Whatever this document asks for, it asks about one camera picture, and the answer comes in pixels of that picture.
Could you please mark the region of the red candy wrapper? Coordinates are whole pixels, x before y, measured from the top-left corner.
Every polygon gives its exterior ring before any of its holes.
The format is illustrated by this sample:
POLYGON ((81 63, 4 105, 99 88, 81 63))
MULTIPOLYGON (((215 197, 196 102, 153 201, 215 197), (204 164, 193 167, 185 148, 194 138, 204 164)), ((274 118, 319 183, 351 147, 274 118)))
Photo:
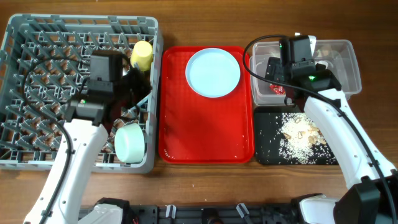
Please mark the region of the red candy wrapper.
POLYGON ((270 84, 269 88, 276 94, 276 95, 284 95, 285 89, 280 85, 270 84))

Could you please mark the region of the yellow plastic cup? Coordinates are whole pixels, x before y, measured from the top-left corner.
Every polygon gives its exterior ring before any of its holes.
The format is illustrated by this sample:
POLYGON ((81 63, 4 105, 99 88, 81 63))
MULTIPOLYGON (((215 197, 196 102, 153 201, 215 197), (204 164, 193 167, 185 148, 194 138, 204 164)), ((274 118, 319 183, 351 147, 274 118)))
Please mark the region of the yellow plastic cup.
POLYGON ((152 51, 153 47, 149 42, 144 40, 138 41, 132 50, 130 58, 131 65, 142 72, 150 70, 153 59, 152 51))

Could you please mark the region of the white tissue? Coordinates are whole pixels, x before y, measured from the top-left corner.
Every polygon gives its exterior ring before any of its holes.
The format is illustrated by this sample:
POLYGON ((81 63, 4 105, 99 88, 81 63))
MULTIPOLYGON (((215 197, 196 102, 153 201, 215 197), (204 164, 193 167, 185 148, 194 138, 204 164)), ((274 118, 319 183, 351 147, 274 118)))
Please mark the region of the white tissue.
POLYGON ((328 62, 325 60, 316 61, 316 70, 326 70, 328 68, 328 62))

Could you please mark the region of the green bowl with food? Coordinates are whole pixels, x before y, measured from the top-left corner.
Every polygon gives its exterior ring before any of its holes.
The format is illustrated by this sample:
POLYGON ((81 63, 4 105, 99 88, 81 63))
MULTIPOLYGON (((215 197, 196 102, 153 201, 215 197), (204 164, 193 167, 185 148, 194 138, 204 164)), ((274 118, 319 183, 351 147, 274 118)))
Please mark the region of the green bowl with food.
POLYGON ((132 123, 119 128, 114 137, 114 148, 121 162, 140 163, 145 154, 145 139, 141 127, 132 123))

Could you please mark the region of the light blue plate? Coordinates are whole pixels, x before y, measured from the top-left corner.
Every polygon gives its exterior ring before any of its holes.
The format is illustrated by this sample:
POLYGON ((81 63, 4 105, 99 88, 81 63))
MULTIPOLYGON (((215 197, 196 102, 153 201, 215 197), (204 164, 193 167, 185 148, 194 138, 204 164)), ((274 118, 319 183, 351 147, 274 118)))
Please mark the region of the light blue plate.
POLYGON ((220 98, 237 87, 241 71, 231 53, 219 48, 205 48, 188 60, 185 78, 195 93, 207 98, 220 98))

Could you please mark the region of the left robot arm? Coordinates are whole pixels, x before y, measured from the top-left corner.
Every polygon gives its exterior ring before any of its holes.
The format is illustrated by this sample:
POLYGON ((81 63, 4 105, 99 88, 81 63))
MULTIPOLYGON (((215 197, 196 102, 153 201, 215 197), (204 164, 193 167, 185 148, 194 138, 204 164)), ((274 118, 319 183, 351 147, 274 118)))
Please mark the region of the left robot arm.
POLYGON ((76 223, 83 193, 98 153, 123 109, 132 108, 151 87, 141 72, 130 68, 118 51, 96 50, 90 57, 90 76, 67 103, 65 123, 58 128, 62 143, 49 176, 27 223, 76 223))

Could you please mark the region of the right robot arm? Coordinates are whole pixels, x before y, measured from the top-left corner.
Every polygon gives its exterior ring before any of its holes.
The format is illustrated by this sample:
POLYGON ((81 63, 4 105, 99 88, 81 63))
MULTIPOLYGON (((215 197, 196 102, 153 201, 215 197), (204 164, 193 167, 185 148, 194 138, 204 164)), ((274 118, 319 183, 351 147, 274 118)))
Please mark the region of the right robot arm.
POLYGON ((299 201, 304 223, 397 223, 397 168, 375 147, 350 109, 335 75, 313 59, 316 38, 279 38, 279 58, 270 58, 266 80, 315 123, 345 178, 340 199, 316 195, 299 201))

